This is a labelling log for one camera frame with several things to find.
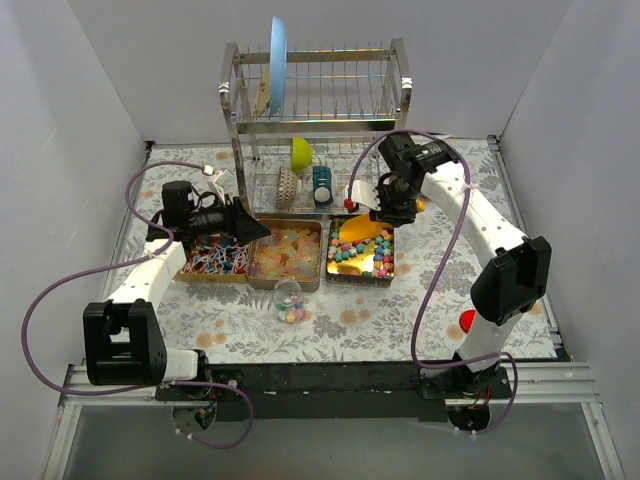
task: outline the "jar containing candy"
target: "jar containing candy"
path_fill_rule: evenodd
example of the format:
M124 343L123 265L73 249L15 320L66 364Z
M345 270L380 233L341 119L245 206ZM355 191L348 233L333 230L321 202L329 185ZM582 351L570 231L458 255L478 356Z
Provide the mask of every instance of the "jar containing candy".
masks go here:
M293 278L283 278L273 290L273 303L278 319L293 324L304 318L304 292Z

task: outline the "blue plate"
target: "blue plate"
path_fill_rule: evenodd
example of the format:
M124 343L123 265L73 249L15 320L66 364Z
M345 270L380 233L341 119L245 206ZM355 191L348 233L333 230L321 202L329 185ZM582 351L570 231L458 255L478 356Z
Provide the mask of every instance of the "blue plate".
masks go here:
M277 115L284 106L287 84L287 29L278 17L271 22L271 54L269 56L269 115Z

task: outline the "red object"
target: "red object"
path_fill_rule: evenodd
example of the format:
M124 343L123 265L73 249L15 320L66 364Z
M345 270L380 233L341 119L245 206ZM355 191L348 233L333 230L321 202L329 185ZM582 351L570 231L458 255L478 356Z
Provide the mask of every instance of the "red object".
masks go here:
M464 333L469 333L471 325L473 325L473 319L476 316L475 310L467 310L460 315L460 328Z

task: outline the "gray wall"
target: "gray wall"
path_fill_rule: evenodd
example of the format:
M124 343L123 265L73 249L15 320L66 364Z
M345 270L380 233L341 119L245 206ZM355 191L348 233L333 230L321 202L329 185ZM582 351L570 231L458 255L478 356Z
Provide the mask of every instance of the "gray wall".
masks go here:
M144 144L64 0L0 0L0 477L40 478L58 394L31 374L20 325L49 283L108 263ZM82 310L104 278L36 311L31 347L62 382L82 358Z
M226 42L268 50L271 16L289 46L366 47L403 37L410 124L500 133L570 0L69 0L146 140L227 142L217 94Z
M563 339L588 360L627 478L640 476L640 9L573 2L503 136L531 234L553 247Z

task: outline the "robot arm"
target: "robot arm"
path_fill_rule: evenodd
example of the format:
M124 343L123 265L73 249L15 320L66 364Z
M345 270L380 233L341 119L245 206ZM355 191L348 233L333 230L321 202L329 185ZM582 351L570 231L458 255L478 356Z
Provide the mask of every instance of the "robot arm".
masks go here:
M400 227L413 223L424 195L456 223L465 184L462 165L445 142L415 145L408 134L394 134L379 151L391 172L377 186L354 182L351 198L368 206L372 221ZM476 189L471 189L462 235L483 268L471 287L473 326L454 355L469 360L500 352L513 326L546 290L551 247L543 237L529 239L511 225ZM477 391L497 367L489 359L444 372L448 388Z
M162 187L163 210L156 214L174 239L157 257L138 264L105 302L90 303L83 315L87 375L94 385L157 385L197 376L199 362L206 358L195 350L166 348L155 312L173 277L187 262L198 235L223 234L245 245L269 235L216 183L211 187L214 203L201 207L194 202L189 182L170 182ZM167 234L149 228L144 255L159 250Z

